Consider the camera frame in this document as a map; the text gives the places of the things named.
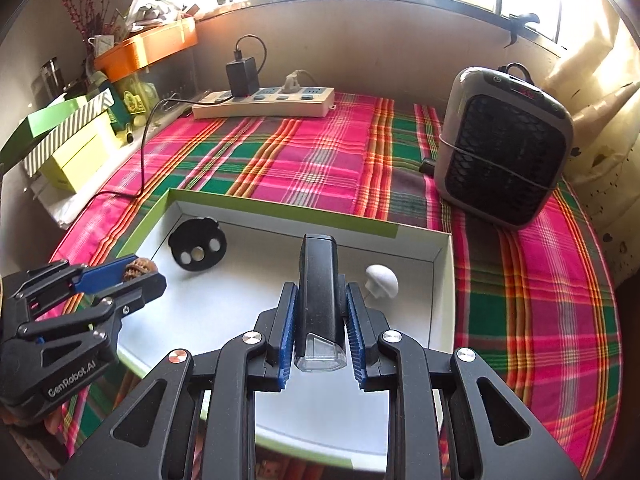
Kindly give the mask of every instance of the striped box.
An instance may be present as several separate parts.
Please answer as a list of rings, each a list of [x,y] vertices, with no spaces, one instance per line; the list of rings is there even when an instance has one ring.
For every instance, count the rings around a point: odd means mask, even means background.
[[[24,159],[29,177],[35,175],[60,146],[112,105],[113,95],[107,89],[66,118]]]

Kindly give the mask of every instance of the yellow box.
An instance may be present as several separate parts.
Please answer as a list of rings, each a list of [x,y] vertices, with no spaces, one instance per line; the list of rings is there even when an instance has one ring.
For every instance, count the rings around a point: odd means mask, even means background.
[[[121,145],[105,112],[60,146],[40,172],[52,186],[78,192]]]

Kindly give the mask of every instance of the black plastic disc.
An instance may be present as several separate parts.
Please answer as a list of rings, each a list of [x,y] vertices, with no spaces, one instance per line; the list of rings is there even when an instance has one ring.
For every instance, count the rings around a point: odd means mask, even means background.
[[[169,247],[179,266],[199,272],[222,260],[226,253],[226,237],[213,218],[193,218],[169,235]]]

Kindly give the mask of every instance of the flashlight lens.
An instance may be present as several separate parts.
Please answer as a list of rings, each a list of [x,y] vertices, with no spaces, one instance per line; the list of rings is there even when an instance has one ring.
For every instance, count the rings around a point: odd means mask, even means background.
[[[316,334],[306,335],[305,355],[296,361],[302,372],[333,372],[346,365],[347,355],[340,345]]]

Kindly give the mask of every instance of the orange tray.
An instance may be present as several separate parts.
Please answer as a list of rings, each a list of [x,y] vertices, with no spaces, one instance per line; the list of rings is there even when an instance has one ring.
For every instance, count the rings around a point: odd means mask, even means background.
[[[146,30],[123,41],[97,57],[94,66],[115,83],[145,66],[195,44],[198,44],[196,21],[194,18],[185,18]]]

